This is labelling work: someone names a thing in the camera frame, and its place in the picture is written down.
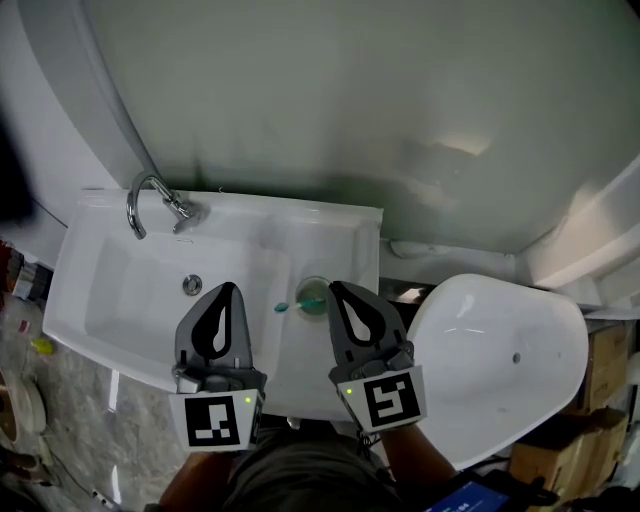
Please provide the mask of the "white sliding door frame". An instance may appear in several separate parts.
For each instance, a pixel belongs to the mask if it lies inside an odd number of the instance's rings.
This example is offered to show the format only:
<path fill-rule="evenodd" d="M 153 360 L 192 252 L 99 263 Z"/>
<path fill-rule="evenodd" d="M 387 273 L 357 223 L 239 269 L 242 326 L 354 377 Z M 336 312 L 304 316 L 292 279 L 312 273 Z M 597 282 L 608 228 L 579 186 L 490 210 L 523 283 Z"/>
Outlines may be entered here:
<path fill-rule="evenodd" d="M 640 307 L 640 155 L 515 264 L 522 283 L 589 309 Z"/>

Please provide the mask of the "round beige bucket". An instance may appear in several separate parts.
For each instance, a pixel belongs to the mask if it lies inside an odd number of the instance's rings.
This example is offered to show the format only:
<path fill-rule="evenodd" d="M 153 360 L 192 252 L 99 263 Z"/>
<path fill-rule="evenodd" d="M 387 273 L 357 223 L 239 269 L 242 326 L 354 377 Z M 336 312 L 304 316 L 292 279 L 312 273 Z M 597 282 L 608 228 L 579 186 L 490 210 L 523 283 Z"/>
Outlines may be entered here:
<path fill-rule="evenodd" d="M 43 397 L 30 378 L 0 368 L 0 431 L 11 443 L 47 427 Z"/>

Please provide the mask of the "white oval bathtub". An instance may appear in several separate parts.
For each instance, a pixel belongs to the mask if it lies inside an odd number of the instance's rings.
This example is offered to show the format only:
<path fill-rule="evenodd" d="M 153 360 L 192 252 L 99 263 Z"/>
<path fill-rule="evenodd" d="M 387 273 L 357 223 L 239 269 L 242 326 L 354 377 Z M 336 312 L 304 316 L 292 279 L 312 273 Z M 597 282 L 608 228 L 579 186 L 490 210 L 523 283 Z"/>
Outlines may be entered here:
<path fill-rule="evenodd" d="M 457 470 L 510 446 L 568 405 L 588 359 L 586 323 L 573 300 L 476 274 L 439 284 L 408 338 L 424 375 L 419 427 Z"/>

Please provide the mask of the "person's left forearm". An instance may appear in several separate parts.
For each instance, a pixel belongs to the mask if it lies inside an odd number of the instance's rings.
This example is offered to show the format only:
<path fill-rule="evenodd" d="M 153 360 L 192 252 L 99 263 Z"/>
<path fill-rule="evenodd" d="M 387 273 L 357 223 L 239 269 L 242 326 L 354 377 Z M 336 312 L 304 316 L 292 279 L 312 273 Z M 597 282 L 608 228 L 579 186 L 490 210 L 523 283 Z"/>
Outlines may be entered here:
<path fill-rule="evenodd" d="M 233 462 L 229 453 L 192 453 L 162 494 L 162 512 L 220 512 Z"/>

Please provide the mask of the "person's grey shorts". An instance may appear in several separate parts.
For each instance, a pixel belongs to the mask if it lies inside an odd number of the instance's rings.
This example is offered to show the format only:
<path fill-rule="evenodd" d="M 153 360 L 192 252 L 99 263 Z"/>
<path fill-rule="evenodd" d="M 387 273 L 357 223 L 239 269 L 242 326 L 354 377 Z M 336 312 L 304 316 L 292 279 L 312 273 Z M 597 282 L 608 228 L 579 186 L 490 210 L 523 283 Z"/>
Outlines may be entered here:
<path fill-rule="evenodd" d="M 405 512 L 375 454 L 331 430 L 265 428 L 232 470 L 221 512 Z"/>

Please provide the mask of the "grey cup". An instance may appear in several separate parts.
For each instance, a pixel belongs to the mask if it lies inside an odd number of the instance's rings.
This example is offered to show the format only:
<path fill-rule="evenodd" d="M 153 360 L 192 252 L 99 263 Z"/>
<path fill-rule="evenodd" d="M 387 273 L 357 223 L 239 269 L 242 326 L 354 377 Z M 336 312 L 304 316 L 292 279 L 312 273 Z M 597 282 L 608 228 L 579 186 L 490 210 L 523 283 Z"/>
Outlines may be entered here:
<path fill-rule="evenodd" d="M 327 300 L 328 288 L 329 288 L 329 281 L 324 277 L 310 276 L 308 278 L 305 278 L 299 283 L 296 289 L 295 302 L 302 301 L 302 300 L 316 299 L 316 298 Z M 298 311 L 302 315 L 312 320 L 319 320 L 322 317 L 324 317 L 326 315 L 326 310 L 323 314 L 307 314 L 303 310 L 298 309 Z"/>

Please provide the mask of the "large cardboard box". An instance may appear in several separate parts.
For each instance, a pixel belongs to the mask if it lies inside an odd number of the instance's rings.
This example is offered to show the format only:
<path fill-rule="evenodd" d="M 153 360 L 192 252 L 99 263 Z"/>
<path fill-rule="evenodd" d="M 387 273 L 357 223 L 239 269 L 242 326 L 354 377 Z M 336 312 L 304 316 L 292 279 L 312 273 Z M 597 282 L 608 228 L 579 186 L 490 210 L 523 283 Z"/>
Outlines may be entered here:
<path fill-rule="evenodd" d="M 628 415 L 599 409 L 587 416 L 555 415 L 512 446 L 509 473 L 540 481 L 561 503 L 595 492 L 621 456 Z"/>

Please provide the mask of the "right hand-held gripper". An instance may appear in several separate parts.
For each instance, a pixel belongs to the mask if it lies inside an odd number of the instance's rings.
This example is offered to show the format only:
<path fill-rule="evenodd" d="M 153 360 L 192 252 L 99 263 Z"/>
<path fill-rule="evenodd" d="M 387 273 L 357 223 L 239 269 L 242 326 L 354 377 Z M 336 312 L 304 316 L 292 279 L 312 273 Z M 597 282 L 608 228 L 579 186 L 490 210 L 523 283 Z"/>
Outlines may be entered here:
<path fill-rule="evenodd" d="M 407 341 L 399 312 L 367 288 L 333 281 L 327 313 L 338 364 L 329 379 L 359 430 L 370 435 L 423 419 L 422 367 L 414 362 L 414 347 Z M 379 350 L 383 351 L 355 361 L 364 351 Z"/>

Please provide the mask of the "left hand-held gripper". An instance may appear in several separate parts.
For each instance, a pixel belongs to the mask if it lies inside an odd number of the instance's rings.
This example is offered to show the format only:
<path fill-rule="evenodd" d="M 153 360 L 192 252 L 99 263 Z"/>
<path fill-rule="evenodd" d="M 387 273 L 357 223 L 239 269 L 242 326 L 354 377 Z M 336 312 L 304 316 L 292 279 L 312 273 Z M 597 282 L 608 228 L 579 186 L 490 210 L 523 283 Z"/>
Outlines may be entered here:
<path fill-rule="evenodd" d="M 257 443 L 267 376 L 253 363 L 244 299 L 225 282 L 201 297 L 175 334 L 169 396 L 185 451 L 239 452 Z"/>

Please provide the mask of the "white ceramic washbasin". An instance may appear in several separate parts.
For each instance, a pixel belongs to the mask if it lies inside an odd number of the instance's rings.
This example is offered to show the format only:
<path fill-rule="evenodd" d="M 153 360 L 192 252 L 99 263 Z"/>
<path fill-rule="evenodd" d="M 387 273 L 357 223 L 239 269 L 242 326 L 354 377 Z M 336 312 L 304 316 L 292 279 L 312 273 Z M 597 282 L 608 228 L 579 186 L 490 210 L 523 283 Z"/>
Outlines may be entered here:
<path fill-rule="evenodd" d="M 383 213 L 371 207 L 194 192 L 208 216 L 181 234 L 160 196 L 145 190 L 137 239 L 122 190 L 79 202 L 54 269 L 45 332 L 104 366 L 151 386 L 176 388 L 175 331 L 194 305 L 183 282 L 241 290 L 254 364 L 268 377 L 269 414 L 345 421 L 328 374 L 335 364 L 325 316 L 279 314 L 309 278 L 376 290 Z"/>

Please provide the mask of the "frosted glass panel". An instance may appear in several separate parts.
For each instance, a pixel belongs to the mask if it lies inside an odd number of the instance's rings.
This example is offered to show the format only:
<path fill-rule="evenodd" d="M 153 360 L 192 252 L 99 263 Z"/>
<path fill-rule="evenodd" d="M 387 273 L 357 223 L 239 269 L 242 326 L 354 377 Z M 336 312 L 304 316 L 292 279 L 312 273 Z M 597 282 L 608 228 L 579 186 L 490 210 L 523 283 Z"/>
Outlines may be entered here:
<path fill-rule="evenodd" d="M 154 164 L 514 253 L 640 154 L 627 0 L 86 0 Z"/>

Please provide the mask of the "black device with blue screen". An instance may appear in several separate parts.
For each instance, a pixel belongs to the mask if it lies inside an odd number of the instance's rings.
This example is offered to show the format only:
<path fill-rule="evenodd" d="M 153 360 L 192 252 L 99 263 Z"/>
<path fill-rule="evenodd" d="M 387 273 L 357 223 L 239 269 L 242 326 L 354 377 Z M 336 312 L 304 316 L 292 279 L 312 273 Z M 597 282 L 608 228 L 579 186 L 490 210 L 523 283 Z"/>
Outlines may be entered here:
<path fill-rule="evenodd" d="M 527 512 L 555 505 L 559 496 L 543 485 L 542 477 L 525 483 L 501 470 L 465 471 L 434 492 L 422 512 Z"/>

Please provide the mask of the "chrome faucet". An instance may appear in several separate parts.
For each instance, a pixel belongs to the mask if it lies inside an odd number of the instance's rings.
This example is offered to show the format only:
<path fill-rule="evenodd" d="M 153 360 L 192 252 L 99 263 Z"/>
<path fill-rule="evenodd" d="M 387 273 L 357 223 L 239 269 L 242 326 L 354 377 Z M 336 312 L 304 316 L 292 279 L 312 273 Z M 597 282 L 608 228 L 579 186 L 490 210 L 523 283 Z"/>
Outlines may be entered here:
<path fill-rule="evenodd" d="M 184 199 L 177 191 L 169 188 L 157 172 L 141 172 L 133 179 L 126 200 L 127 220 L 138 240 L 144 239 L 147 235 L 140 220 L 138 207 L 139 195 L 145 184 L 150 184 L 156 190 L 163 204 L 176 217 L 177 222 L 172 229 L 176 235 L 203 222 L 210 212 L 207 205 Z"/>

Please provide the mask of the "small cardboard box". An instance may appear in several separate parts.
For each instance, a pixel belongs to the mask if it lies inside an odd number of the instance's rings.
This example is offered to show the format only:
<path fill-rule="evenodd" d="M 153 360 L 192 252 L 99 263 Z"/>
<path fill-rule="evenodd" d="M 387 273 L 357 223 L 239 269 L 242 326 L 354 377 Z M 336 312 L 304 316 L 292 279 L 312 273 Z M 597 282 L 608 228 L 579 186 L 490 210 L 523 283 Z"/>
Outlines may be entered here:
<path fill-rule="evenodd" d="M 573 411 L 589 415 L 604 408 L 626 384 L 627 358 L 628 335 L 624 324 L 592 333 L 586 373 L 573 401 Z"/>

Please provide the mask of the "teal and white toothbrush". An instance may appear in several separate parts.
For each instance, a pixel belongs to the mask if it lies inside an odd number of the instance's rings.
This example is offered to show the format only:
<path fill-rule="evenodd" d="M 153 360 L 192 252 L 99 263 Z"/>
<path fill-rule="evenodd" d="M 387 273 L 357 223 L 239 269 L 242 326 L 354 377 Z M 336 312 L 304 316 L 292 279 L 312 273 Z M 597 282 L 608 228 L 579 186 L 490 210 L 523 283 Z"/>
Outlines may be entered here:
<path fill-rule="evenodd" d="M 307 314 L 323 314 L 326 310 L 325 299 L 310 299 L 302 300 L 296 303 L 280 302 L 275 305 L 274 311 L 276 313 L 285 313 L 289 310 L 301 309 Z"/>

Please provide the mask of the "person's right forearm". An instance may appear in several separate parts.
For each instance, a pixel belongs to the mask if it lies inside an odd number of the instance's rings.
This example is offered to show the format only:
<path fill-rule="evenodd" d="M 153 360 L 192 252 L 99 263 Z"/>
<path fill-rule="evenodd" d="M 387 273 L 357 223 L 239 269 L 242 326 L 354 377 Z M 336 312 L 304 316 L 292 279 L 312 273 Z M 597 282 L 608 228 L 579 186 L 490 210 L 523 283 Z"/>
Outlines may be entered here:
<path fill-rule="evenodd" d="M 380 433 L 395 481 L 404 487 L 442 485 L 457 474 L 416 425 Z"/>

